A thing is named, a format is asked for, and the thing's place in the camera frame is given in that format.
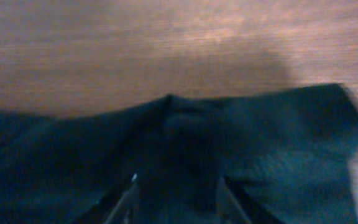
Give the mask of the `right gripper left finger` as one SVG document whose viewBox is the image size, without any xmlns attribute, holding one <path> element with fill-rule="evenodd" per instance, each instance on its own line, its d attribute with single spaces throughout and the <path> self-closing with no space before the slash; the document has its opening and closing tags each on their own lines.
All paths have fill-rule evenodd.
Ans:
<svg viewBox="0 0 358 224">
<path fill-rule="evenodd" d="M 137 223 L 140 188 L 135 173 L 120 190 L 112 190 L 73 224 L 135 224 Z"/>
</svg>

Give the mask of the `dark green shorts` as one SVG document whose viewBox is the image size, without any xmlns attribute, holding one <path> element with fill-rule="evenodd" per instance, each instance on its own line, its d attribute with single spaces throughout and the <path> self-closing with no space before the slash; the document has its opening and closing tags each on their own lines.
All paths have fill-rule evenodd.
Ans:
<svg viewBox="0 0 358 224">
<path fill-rule="evenodd" d="M 72 119 L 0 111 L 0 223 L 73 223 L 135 173 L 137 223 L 220 223 L 222 176 L 284 223 L 357 223 L 356 150 L 337 83 Z"/>
</svg>

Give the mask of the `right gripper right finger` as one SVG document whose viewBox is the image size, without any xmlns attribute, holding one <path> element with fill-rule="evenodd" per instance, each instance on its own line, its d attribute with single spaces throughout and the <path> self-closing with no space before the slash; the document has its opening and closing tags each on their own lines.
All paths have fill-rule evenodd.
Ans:
<svg viewBox="0 0 358 224">
<path fill-rule="evenodd" d="M 226 176 L 217 184 L 216 215 L 222 224 L 284 224 Z"/>
</svg>

